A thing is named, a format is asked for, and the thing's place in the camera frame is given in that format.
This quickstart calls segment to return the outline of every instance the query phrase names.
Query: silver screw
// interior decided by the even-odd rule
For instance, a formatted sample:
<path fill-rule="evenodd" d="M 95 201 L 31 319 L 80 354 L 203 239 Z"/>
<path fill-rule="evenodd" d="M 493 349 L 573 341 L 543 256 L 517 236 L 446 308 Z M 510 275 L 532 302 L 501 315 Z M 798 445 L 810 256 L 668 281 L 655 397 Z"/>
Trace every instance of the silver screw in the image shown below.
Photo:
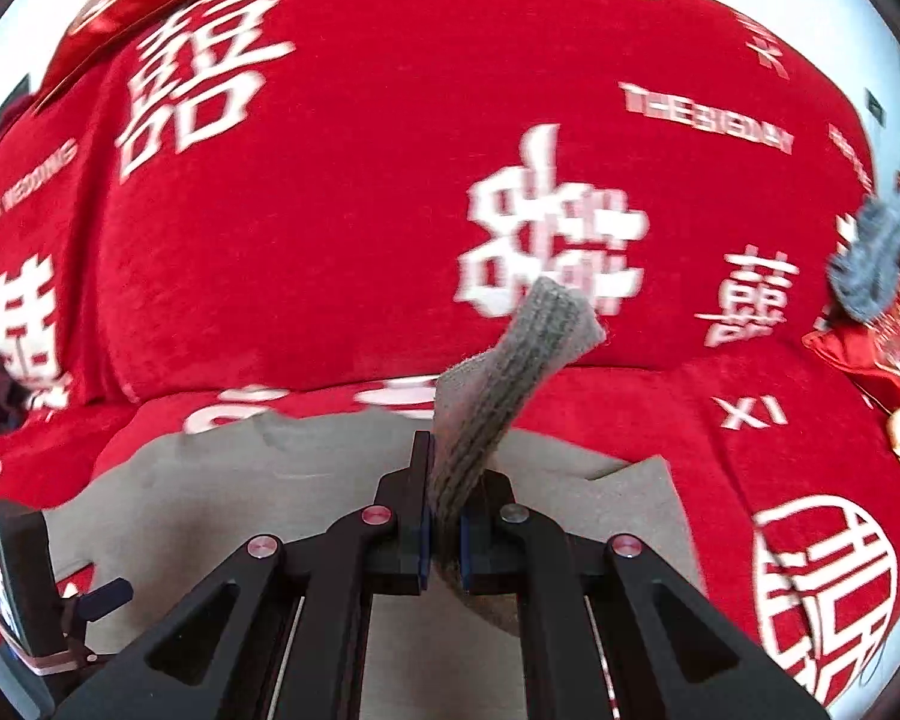
<path fill-rule="evenodd" d="M 386 525 L 389 519 L 394 516 L 386 506 L 367 506 L 360 515 L 367 525 Z"/>
<path fill-rule="evenodd" d="M 530 519 L 530 510 L 518 503 L 509 503 L 501 507 L 500 518 L 504 522 L 511 523 L 511 525 L 519 525 L 521 522 L 526 522 Z"/>
<path fill-rule="evenodd" d="M 276 552 L 279 546 L 273 536 L 254 536 L 247 544 L 247 552 L 250 552 L 250 557 L 261 560 Z"/>
<path fill-rule="evenodd" d="M 621 533 L 610 541 L 610 547 L 620 557 L 636 557 L 643 552 L 643 541 L 629 533 Z"/>

